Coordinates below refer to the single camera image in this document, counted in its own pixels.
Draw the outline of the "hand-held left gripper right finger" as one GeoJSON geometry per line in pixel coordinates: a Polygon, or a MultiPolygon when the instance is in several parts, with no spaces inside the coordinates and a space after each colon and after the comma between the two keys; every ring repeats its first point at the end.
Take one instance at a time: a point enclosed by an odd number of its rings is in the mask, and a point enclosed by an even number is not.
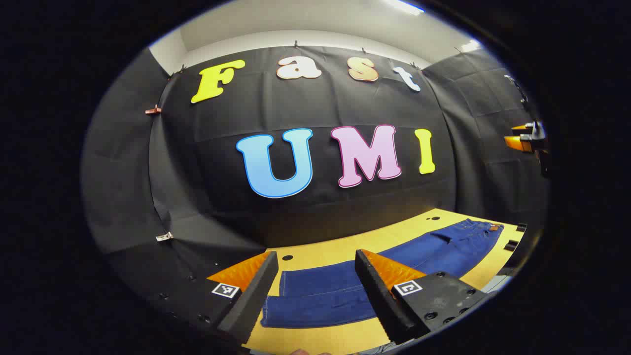
{"type": "Polygon", "coordinates": [[[354,271],[397,345],[438,332],[490,296],[445,272],[425,274],[366,249],[356,250],[354,271]]]}

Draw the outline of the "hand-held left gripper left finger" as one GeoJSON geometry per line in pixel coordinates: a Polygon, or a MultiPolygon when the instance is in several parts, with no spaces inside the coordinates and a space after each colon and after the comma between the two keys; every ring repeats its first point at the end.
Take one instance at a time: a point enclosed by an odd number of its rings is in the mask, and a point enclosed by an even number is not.
{"type": "Polygon", "coordinates": [[[277,252],[266,251],[211,276],[160,290],[157,305],[199,337],[241,346],[250,339],[278,270],[277,252]]]}

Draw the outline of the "blue jeans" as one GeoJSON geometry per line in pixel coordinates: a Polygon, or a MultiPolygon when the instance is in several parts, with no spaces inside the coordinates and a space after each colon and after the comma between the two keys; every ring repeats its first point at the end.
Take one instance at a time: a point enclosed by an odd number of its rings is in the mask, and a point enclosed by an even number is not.
{"type": "MultiPolygon", "coordinates": [[[[381,256],[419,272],[446,272],[462,277],[495,246],[503,225],[465,219],[426,232],[381,256]]],[[[305,329],[345,325],[376,316],[361,285],[354,261],[304,270],[284,271],[279,294],[267,297],[261,325],[305,329]]]]}

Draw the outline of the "black backdrop cloth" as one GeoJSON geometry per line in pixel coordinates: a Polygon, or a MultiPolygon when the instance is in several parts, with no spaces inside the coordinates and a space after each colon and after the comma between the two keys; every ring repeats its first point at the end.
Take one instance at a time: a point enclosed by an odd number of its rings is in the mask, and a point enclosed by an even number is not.
{"type": "Polygon", "coordinates": [[[549,184],[505,146],[528,120],[478,50],[417,70],[335,47],[246,50],[167,78],[145,52],[93,116],[86,218],[133,292],[262,252],[358,235],[438,208],[545,222],[549,184]],[[144,111],[155,105],[157,115],[144,111]],[[171,232],[172,240],[156,236],[171,232]]]}

